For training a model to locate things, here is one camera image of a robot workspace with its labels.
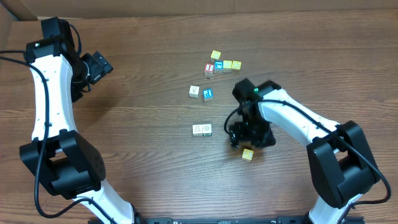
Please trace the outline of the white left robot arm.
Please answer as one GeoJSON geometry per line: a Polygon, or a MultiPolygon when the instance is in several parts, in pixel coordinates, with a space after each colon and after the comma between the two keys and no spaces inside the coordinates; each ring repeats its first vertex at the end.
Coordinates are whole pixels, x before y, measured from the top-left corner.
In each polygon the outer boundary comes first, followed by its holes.
{"type": "Polygon", "coordinates": [[[39,187],[50,195],[82,204],[100,223],[136,223],[134,207],[106,180],[100,152],[77,131],[72,104],[113,71],[99,53],[81,54],[66,20],[41,22],[43,39],[26,45],[25,61],[34,78],[35,125],[32,141],[19,149],[20,159],[35,177],[34,200],[40,207],[39,187]]]}

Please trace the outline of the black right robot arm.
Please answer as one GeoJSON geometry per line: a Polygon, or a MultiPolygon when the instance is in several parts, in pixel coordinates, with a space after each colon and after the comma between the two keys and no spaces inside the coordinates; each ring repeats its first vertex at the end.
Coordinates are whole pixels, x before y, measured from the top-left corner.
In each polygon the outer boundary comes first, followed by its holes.
{"type": "Polygon", "coordinates": [[[242,117],[224,125],[232,146],[242,142],[256,148],[273,146],[271,124],[275,124],[306,148],[318,199],[302,223],[363,222],[348,213],[379,182],[381,173],[358,124],[317,115],[270,80],[255,86],[244,79],[235,84],[232,94],[239,102],[234,112],[242,117]]]}

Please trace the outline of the M letter wooden block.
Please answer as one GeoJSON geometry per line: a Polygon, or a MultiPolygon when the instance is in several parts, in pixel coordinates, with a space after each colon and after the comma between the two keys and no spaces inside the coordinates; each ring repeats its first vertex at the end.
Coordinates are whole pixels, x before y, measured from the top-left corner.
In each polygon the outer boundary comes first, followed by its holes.
{"type": "Polygon", "coordinates": [[[189,94],[189,97],[198,98],[199,92],[200,92],[199,86],[191,85],[188,94],[189,94]]]}

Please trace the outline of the blue P wooden block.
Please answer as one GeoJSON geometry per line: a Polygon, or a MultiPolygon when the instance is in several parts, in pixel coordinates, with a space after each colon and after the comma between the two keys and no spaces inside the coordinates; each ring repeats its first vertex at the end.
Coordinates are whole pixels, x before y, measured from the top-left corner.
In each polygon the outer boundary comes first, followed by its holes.
{"type": "Polygon", "coordinates": [[[213,91],[212,91],[212,89],[203,90],[203,100],[204,101],[211,101],[212,99],[213,99],[213,91]]]}

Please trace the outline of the yellow mushroom wooden block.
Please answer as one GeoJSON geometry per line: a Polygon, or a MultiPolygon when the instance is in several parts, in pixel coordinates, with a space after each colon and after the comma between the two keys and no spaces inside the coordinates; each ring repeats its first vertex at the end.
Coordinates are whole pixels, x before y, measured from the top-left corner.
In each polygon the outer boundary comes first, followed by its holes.
{"type": "Polygon", "coordinates": [[[253,155],[254,155],[254,151],[252,151],[250,149],[243,149],[242,159],[244,159],[246,161],[252,161],[253,155]]]}

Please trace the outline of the green letter wooden block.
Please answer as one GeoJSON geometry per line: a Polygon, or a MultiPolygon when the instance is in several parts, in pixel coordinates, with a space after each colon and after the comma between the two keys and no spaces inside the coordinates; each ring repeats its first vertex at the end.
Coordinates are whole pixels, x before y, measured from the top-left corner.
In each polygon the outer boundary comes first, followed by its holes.
{"type": "Polygon", "coordinates": [[[192,134],[194,136],[202,136],[203,135],[203,125],[202,124],[194,124],[192,126],[192,134]]]}

